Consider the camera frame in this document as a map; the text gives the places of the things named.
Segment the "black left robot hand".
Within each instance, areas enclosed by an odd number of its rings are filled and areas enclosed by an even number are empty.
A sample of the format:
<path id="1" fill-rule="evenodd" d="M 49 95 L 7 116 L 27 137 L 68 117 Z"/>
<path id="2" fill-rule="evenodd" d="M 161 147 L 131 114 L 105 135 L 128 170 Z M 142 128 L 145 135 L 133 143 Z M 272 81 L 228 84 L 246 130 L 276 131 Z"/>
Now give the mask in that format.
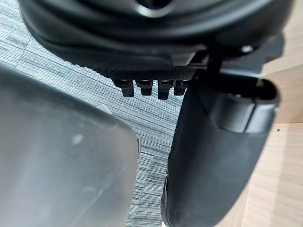
<path id="1" fill-rule="evenodd" d="M 158 98 L 183 96 L 161 215 L 168 227 L 213 227 L 231 210 L 259 160 L 280 106 L 261 78 L 280 58 L 292 0 L 21 0 L 47 50 Z"/>

